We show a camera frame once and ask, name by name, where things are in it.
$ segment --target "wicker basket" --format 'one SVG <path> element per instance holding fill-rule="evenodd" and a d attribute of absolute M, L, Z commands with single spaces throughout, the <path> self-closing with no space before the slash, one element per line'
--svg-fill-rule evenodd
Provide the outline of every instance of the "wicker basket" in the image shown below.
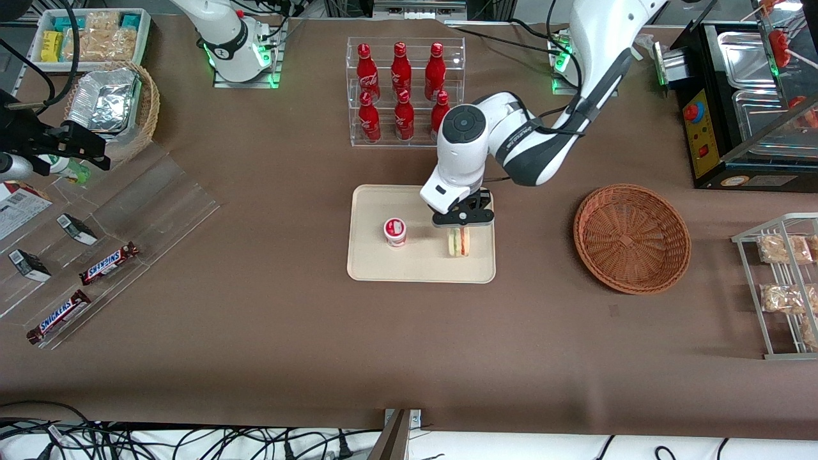
<path fill-rule="evenodd" d="M 137 153 L 142 151 L 151 143 L 153 133 L 156 130 L 156 122 L 159 119 L 159 89 L 156 87 L 151 75 L 143 67 L 133 64 L 130 61 L 106 62 L 100 70 L 130 69 L 139 74 L 142 81 L 142 90 L 139 93 L 139 112 L 137 113 L 136 129 L 137 135 L 130 142 L 117 142 L 116 138 L 109 141 L 106 146 L 106 155 L 113 161 L 130 160 Z M 77 94 L 78 85 L 75 83 L 68 95 L 68 105 L 65 107 L 65 117 L 71 110 L 74 96 Z"/>
<path fill-rule="evenodd" d="M 586 197 L 573 239 L 591 273 L 628 294 L 665 291 L 690 265 L 685 222 L 661 196 L 637 185 L 611 185 Z"/>

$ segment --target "acrylic display stand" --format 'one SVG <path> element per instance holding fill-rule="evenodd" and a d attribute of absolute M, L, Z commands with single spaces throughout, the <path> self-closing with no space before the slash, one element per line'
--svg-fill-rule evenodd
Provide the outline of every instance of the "acrylic display stand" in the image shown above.
<path fill-rule="evenodd" d="M 407 45 L 407 58 L 411 64 L 411 104 L 415 108 L 415 137 L 401 141 L 395 135 L 395 106 L 398 99 L 392 89 L 392 60 L 394 45 Z M 349 140 L 355 147 L 435 147 L 430 135 L 432 107 L 424 95 L 426 63 L 432 43 L 443 44 L 443 61 L 446 63 L 446 83 L 449 106 L 463 103 L 465 88 L 465 38 L 380 38 L 350 37 L 347 40 L 347 99 L 349 102 Z M 368 143 L 361 129 L 358 109 L 361 107 L 361 87 L 357 81 L 357 46 L 367 43 L 372 60 L 378 66 L 380 99 L 375 104 L 380 116 L 380 140 Z"/>
<path fill-rule="evenodd" d="M 400 248 L 389 246 L 384 236 L 384 222 L 392 217 L 407 225 L 407 243 Z M 469 227 L 468 257 L 449 255 L 448 231 L 432 225 L 419 186 L 361 185 L 353 193 L 347 273 L 357 281 L 485 284 L 494 279 L 494 223 Z"/>
<path fill-rule="evenodd" d="M 82 186 L 58 179 L 41 187 L 52 204 L 0 240 L 0 321 L 21 326 L 20 340 L 78 289 L 92 301 L 40 348 L 56 348 L 218 208 L 155 143 L 110 171 L 91 169 Z M 86 246 L 65 233 L 56 222 L 63 213 L 83 220 L 97 242 Z M 137 256 L 82 286 L 79 273 L 129 241 L 139 249 Z M 8 258 L 17 249 L 37 255 L 51 278 L 35 282 L 20 275 Z"/>

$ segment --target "coca-cola bottle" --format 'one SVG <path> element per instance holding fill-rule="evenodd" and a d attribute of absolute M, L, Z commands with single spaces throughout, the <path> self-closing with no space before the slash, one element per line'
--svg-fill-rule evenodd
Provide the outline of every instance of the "coca-cola bottle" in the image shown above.
<path fill-rule="evenodd" d="M 446 63 L 443 62 L 443 45 L 432 43 L 432 56 L 426 64 L 426 87 L 424 94 L 426 99 L 434 101 L 438 92 L 443 89 L 443 82 L 446 81 Z"/>
<path fill-rule="evenodd" d="M 395 43 L 395 58 L 392 61 L 392 88 L 395 94 L 404 89 L 411 96 L 411 64 L 407 59 L 407 45 L 404 42 Z"/>
<path fill-rule="evenodd" d="M 438 102 L 432 107 L 432 132 L 429 133 L 429 135 L 431 135 L 433 141 L 438 140 L 440 124 L 443 122 L 443 117 L 446 116 L 448 111 L 449 93 L 445 90 L 440 90 L 440 92 L 438 92 Z"/>
<path fill-rule="evenodd" d="M 361 84 L 361 91 L 368 92 L 372 96 L 372 102 L 380 99 L 380 86 L 378 85 L 378 66 L 372 60 L 369 45 L 361 43 L 358 45 L 358 82 Z"/>
<path fill-rule="evenodd" d="M 395 135 L 402 141 L 415 136 L 415 108 L 409 102 L 409 92 L 398 93 L 398 105 L 395 106 Z"/>
<path fill-rule="evenodd" d="M 368 92 L 361 93 L 361 108 L 358 110 L 358 117 L 361 119 L 364 140 L 370 144 L 380 140 L 380 117 L 378 109 L 372 105 L 372 95 Z"/>

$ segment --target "emergency stop button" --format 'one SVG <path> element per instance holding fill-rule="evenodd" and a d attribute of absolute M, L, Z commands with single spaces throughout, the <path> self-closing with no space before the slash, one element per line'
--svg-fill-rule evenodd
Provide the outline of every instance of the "emergency stop button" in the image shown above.
<path fill-rule="evenodd" d="M 690 104 L 689 106 L 685 107 L 684 110 L 685 120 L 690 121 L 691 123 L 698 123 L 699 121 L 704 118 L 704 104 L 701 102 L 696 102 L 694 104 Z"/>

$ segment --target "table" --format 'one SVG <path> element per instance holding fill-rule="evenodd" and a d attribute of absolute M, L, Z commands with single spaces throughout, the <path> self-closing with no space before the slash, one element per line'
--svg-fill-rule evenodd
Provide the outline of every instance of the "table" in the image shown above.
<path fill-rule="evenodd" d="M 649 32 L 670 43 L 680 30 Z M 309 20 L 288 40 L 280 88 L 213 89 L 191 22 L 157 16 L 144 63 L 162 95 L 155 139 L 222 208 L 57 350 L 0 322 L 0 399 L 59 400 L 94 420 L 375 427 L 380 409 L 412 407 L 439 430 L 818 439 L 818 363 L 761 360 L 728 239 L 816 198 L 693 189 L 675 98 L 649 59 L 548 184 L 491 187 L 491 283 L 347 276 L 355 187 L 422 184 L 435 153 L 351 148 L 346 37 L 460 34 Z M 512 89 L 535 112 L 568 101 L 551 95 L 543 53 L 466 40 L 467 100 Z M 44 93 L 37 78 L 21 98 Z M 59 123 L 61 109 L 43 117 Z M 687 222 L 690 270 L 670 291 L 621 295 L 582 266 L 574 211 L 611 183 L 655 190 Z"/>

